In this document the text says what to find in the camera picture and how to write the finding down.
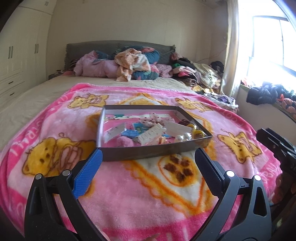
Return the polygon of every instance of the pink pom pom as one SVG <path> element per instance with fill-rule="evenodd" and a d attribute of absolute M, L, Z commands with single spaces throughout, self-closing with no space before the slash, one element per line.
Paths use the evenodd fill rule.
<path fill-rule="evenodd" d="M 119 147 L 133 147 L 135 145 L 132 139 L 124 136 L 118 137 L 116 142 Z"/>

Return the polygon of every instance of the blue gripper pad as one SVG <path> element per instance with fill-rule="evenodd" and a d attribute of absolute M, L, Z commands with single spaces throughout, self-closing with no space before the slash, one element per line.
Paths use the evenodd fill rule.
<path fill-rule="evenodd" d="M 103 153 L 100 149 L 96 149 L 74 179 L 73 194 L 76 199 L 86 193 L 102 161 Z"/>

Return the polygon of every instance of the windowsill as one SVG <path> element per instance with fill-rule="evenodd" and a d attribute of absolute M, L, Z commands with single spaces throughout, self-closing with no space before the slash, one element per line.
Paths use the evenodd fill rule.
<path fill-rule="evenodd" d="M 240 88 L 246 92 L 249 92 L 249 90 L 251 89 L 250 87 L 247 87 L 243 84 L 240 85 Z M 272 104 L 272 106 L 277 108 L 279 111 L 283 112 L 286 116 L 288 116 L 292 121 L 296 123 L 296 120 L 292 117 L 292 115 L 289 112 L 287 112 L 285 109 L 283 109 L 279 104 L 274 103 Z"/>

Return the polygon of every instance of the paw print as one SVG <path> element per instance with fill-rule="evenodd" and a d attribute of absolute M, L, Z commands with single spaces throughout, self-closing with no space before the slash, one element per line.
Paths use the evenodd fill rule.
<path fill-rule="evenodd" d="M 175 154 L 169 156 L 167 164 L 163 166 L 163 169 L 168 171 L 173 182 L 178 182 L 178 185 L 186 185 L 191 183 L 194 178 L 194 168 L 192 161 L 187 157 Z"/>

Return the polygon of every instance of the drawer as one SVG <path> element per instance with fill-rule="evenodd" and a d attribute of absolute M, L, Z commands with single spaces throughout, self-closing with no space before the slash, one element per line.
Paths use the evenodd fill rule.
<path fill-rule="evenodd" d="M 5 108 L 8 106 L 10 101 L 18 97 L 21 93 L 24 92 L 25 82 L 22 82 L 15 87 L 3 92 L 0 94 L 0 107 Z"/>
<path fill-rule="evenodd" d="M 21 74 L 13 75 L 9 78 L 0 81 L 0 95 L 9 90 L 10 88 L 20 84 L 23 82 L 23 78 Z"/>

